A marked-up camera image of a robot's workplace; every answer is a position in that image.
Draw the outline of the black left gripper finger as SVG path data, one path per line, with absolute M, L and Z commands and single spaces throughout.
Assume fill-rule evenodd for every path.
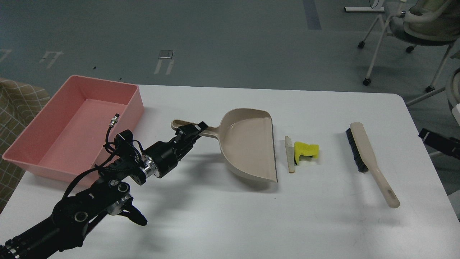
M 175 134 L 175 147 L 189 148 L 194 146 L 200 137 L 200 127 L 196 124 L 182 125 L 176 129 Z
M 208 128 L 207 123 L 201 121 L 200 123 L 187 124 L 187 151 L 190 151 L 197 140 L 201 137 L 201 133 Z

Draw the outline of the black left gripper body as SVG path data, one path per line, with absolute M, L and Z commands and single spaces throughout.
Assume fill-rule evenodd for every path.
M 158 141 L 141 151 L 141 154 L 143 159 L 142 170 L 147 178 L 150 176 L 163 178 L 183 158 L 175 140 L 169 140 L 168 142 Z

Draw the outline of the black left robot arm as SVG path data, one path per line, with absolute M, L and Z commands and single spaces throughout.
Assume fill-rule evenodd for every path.
M 46 259 L 56 252 L 81 247 L 87 235 L 107 216 L 122 216 L 145 226 L 148 221 L 133 205 L 132 178 L 143 185 L 148 177 L 162 178 L 193 148 L 208 125 L 186 123 L 168 142 L 158 141 L 144 149 L 130 130 L 109 140 L 117 123 L 108 128 L 104 148 L 107 160 L 79 174 L 67 187 L 51 215 L 1 246 L 2 259 Z

